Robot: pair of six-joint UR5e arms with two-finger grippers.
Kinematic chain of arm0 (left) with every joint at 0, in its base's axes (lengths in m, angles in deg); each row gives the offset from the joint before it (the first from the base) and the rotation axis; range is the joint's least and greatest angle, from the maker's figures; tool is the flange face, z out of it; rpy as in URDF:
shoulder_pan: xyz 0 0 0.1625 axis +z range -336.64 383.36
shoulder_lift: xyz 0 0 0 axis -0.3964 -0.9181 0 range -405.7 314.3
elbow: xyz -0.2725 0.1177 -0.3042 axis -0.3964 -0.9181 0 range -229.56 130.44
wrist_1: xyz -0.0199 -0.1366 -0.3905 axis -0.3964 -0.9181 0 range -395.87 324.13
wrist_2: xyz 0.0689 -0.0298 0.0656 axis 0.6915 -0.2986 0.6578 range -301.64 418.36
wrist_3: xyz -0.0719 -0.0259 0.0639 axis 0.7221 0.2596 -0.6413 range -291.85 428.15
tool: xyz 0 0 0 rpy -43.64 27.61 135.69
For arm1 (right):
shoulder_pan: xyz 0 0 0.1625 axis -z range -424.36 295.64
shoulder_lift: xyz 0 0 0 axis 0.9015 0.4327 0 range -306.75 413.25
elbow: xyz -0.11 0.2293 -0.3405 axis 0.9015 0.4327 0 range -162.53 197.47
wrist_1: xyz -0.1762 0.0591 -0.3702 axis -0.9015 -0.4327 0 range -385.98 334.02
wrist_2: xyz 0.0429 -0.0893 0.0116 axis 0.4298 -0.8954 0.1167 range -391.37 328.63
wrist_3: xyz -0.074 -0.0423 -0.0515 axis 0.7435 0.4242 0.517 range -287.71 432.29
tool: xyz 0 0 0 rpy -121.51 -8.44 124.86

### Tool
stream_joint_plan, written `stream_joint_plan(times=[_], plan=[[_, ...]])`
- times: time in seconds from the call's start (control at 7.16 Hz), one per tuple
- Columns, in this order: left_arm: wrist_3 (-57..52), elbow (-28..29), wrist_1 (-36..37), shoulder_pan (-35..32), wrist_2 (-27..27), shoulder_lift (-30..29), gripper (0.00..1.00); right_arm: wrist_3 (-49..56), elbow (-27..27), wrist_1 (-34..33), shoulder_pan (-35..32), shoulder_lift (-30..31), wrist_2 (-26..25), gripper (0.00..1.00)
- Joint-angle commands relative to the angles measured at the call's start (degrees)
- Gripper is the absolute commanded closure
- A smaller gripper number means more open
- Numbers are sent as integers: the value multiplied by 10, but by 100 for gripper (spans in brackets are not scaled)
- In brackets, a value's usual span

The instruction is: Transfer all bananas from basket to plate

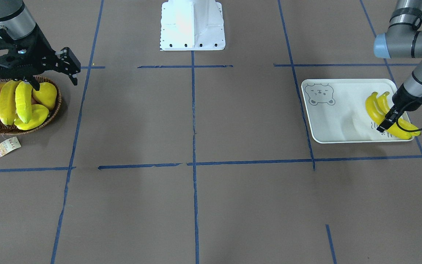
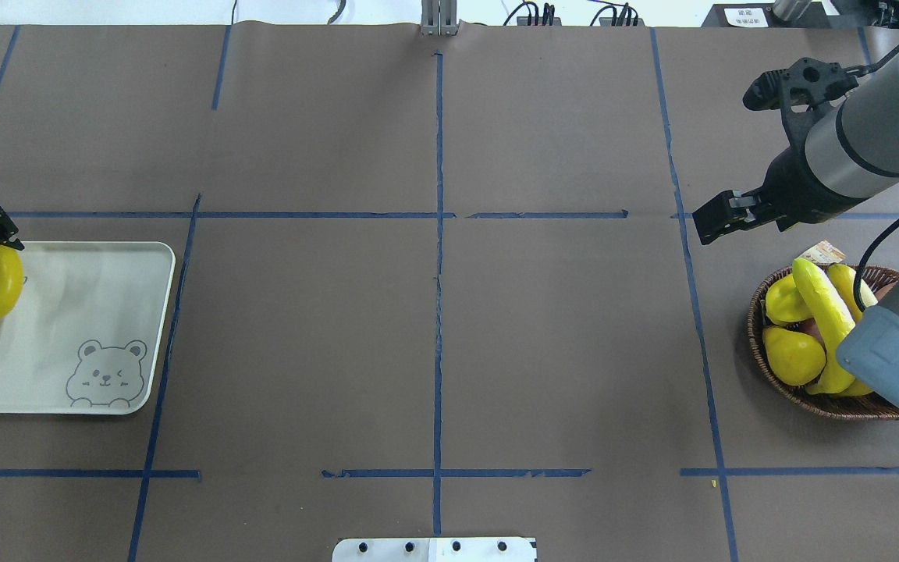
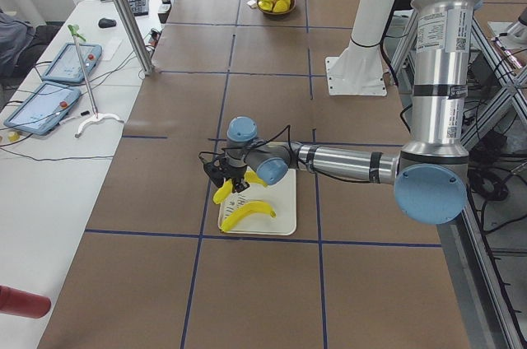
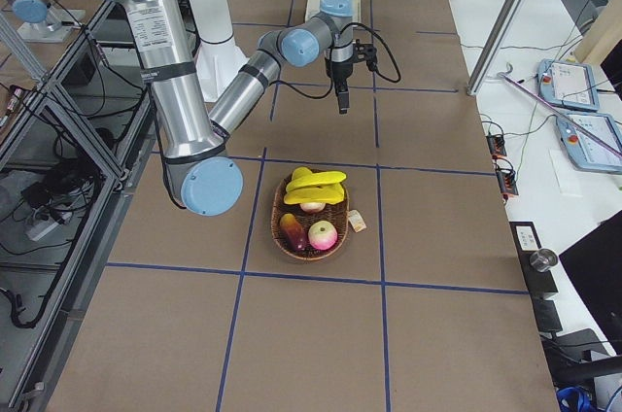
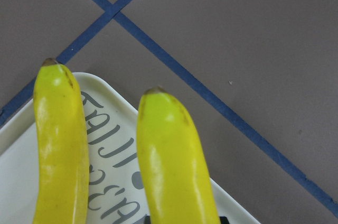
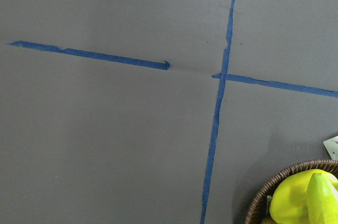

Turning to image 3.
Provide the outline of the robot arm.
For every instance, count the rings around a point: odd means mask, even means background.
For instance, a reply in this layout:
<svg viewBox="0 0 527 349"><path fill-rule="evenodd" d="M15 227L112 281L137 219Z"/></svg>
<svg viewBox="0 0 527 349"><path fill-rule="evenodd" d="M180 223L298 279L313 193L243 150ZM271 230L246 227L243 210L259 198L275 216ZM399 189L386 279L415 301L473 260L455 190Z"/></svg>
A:
<svg viewBox="0 0 527 349"><path fill-rule="evenodd" d="M380 49L394 2L360 0L349 45L326 60L331 95L383 94ZM413 220L452 221L467 202L469 154L460 135L473 12L482 2L410 0L417 18L411 138L398 155L266 141L253 119L240 116L229 124L223 152L203 164L209 179L242 192L247 170L273 185L297 169L348 183L390 184Z"/></svg>

